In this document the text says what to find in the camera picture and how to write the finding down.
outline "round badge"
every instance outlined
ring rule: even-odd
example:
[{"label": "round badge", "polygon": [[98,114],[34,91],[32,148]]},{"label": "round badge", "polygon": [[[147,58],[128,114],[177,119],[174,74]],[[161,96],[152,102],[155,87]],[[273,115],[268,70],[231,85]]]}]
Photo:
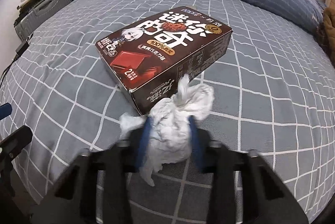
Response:
[{"label": "round badge", "polygon": [[222,32],[221,28],[214,24],[206,24],[205,28],[214,34],[220,34]]}]

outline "brown blanket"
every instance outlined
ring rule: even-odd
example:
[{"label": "brown blanket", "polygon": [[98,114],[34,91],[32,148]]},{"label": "brown blanket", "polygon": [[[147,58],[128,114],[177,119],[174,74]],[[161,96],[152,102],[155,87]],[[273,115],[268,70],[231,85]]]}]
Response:
[{"label": "brown blanket", "polygon": [[329,56],[332,64],[335,66],[335,10],[326,8],[323,12],[323,25],[328,38]]}]

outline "white grid pattern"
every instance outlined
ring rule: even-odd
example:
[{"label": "white grid pattern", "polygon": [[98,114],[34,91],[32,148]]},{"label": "white grid pattern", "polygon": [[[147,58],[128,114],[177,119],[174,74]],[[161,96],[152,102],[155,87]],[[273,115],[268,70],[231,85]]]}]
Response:
[{"label": "white grid pattern", "polygon": [[[194,80],[195,84],[213,86],[216,93],[210,116],[201,127],[237,151],[256,148],[250,138],[267,134],[270,145],[257,149],[295,195],[309,220],[324,208],[335,189],[334,69],[310,35],[281,17],[238,0],[75,0],[39,27],[28,51],[13,65],[0,90],[0,101],[13,106],[13,114],[0,123],[2,138],[23,124],[30,126],[34,134],[32,144],[15,160],[15,168],[36,201],[81,148],[102,150],[116,142],[119,115],[132,111],[103,69],[94,42],[154,13],[191,4],[234,30],[227,54]],[[246,73],[264,82],[251,86]],[[278,94],[274,81],[283,85],[286,95]],[[268,107],[269,112],[248,112],[252,107],[248,100],[253,104],[266,100],[262,107]],[[276,108],[278,102],[283,109]],[[293,118],[278,120],[277,115],[287,108],[292,110]],[[87,117],[92,118],[95,127],[85,123]],[[250,127],[255,125],[269,126],[269,130],[253,131]],[[292,138],[283,143],[278,130],[290,127],[294,128]],[[300,158],[303,153],[310,156]],[[292,173],[283,165],[294,165],[296,171]],[[163,169],[154,177],[159,182],[156,187],[162,182],[167,188],[177,189],[175,201],[164,206],[167,211],[155,209],[154,202],[146,204],[145,195],[136,194],[145,186],[138,186],[141,180],[129,176],[132,206],[143,214],[170,219],[172,224],[205,223],[202,216],[187,215],[183,197],[190,195],[190,189],[209,190],[210,179],[193,177],[192,161],[177,167],[177,171],[166,173]],[[305,178],[309,180],[302,185]],[[239,200],[238,176],[235,181]],[[202,205],[193,206],[200,211]]]}]

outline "gray suitcase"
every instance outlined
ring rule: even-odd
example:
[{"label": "gray suitcase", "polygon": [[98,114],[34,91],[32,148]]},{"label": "gray suitcase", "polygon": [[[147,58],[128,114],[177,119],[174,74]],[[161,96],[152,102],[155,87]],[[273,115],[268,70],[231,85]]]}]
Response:
[{"label": "gray suitcase", "polygon": [[44,0],[15,26],[17,35],[25,41],[42,23],[71,2],[72,0]]}]

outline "anime character illustration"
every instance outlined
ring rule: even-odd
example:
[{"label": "anime character illustration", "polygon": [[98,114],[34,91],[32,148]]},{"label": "anime character illustration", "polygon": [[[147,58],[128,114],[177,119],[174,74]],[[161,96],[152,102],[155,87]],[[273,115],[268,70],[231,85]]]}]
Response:
[{"label": "anime character illustration", "polygon": [[115,49],[127,41],[133,41],[140,38],[144,34],[144,31],[145,30],[140,27],[133,27],[122,30],[120,37],[112,39],[112,48]]}]

